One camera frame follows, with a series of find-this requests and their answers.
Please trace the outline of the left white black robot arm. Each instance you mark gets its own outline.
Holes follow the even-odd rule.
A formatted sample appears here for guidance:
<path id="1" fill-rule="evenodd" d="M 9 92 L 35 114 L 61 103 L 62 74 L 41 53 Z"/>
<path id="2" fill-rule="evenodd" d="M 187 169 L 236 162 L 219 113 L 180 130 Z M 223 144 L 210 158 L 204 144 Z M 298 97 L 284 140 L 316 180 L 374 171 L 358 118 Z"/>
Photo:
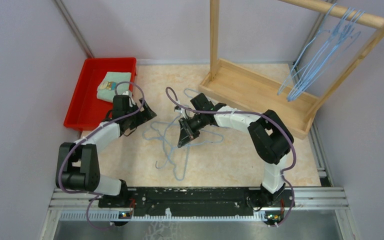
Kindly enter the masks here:
<path id="1" fill-rule="evenodd" d="M 144 98 L 136 103 L 128 95 L 116 95 L 112 109 L 97 128 L 81 139 L 60 145 L 56 187 L 69 194 L 110 196 L 116 206 L 126 206 L 130 200 L 126 182 L 101 174 L 99 153 L 114 140 L 129 136 L 137 127 L 156 116 Z"/>

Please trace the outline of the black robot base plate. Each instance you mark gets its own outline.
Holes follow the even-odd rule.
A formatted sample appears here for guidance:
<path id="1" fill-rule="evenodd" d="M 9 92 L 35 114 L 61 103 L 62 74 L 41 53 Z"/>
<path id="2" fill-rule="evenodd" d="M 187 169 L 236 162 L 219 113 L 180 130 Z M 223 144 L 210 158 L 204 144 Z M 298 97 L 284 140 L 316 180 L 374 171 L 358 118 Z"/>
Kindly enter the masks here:
<path id="1" fill-rule="evenodd" d="M 135 217 L 247 217 L 258 211 L 286 212 L 295 202 L 284 188 L 275 200 L 257 187 L 131 187 L 123 196 L 103 196 L 99 208 L 127 208 Z"/>

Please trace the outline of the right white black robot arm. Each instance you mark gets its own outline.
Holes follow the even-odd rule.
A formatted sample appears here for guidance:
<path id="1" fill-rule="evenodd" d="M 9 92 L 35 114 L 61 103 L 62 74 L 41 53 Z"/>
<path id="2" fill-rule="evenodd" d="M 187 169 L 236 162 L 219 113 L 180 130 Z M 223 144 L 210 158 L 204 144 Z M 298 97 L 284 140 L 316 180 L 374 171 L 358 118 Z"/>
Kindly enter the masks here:
<path id="1" fill-rule="evenodd" d="M 297 158 L 294 138 L 277 113 L 273 110 L 264 113 L 238 111 L 225 103 L 213 104 L 204 93 L 198 94 L 190 102 L 194 107 L 192 117 L 186 114 L 187 107 L 180 104 L 175 107 L 176 111 L 183 114 L 178 121 L 178 148 L 196 139 L 206 126 L 248 133 L 265 164 L 261 199 L 267 206 L 275 206 L 281 200 L 286 185 L 284 172 L 287 171 L 287 156 L 291 154 L 294 159 Z"/>

